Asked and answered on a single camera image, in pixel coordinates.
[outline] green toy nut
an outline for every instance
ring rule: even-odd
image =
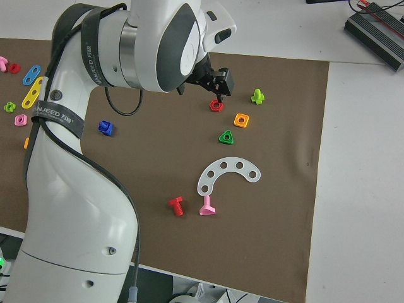
[[[256,88],[254,91],[254,95],[251,97],[251,102],[257,105],[262,104],[263,100],[265,100],[265,96],[261,93],[259,88]]]
[[[15,104],[13,102],[7,102],[4,106],[4,110],[8,113],[13,112],[15,110]]]

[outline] red hexagonal nut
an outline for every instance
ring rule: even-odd
[[[225,105],[223,104],[223,102],[219,102],[217,99],[213,99],[212,102],[210,102],[209,107],[212,112],[221,112]]]

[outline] pink peg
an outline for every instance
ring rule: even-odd
[[[15,117],[14,119],[14,125],[15,126],[24,126],[27,124],[27,116],[22,114],[22,115],[18,115]]]
[[[206,215],[214,215],[216,213],[216,209],[210,206],[210,197],[209,195],[203,197],[203,206],[199,210],[199,214],[201,216]]]
[[[6,64],[8,63],[8,60],[4,57],[0,57],[0,71],[3,73],[7,72],[7,67]]]

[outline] white table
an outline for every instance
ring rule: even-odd
[[[58,16],[73,3],[3,1],[0,37],[50,40]],[[394,73],[343,31],[353,14],[346,2],[221,3],[238,32],[215,51],[331,62],[307,303],[401,302],[404,73]],[[400,18],[404,8],[391,12]],[[41,26],[33,31],[33,24]]]

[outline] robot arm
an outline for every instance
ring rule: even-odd
[[[27,229],[4,303],[117,301],[140,233],[124,186],[81,152],[95,87],[169,92],[192,83],[220,100],[231,94],[229,71],[215,72],[208,57],[235,32],[219,4],[119,8],[75,4],[57,22],[27,150]]]

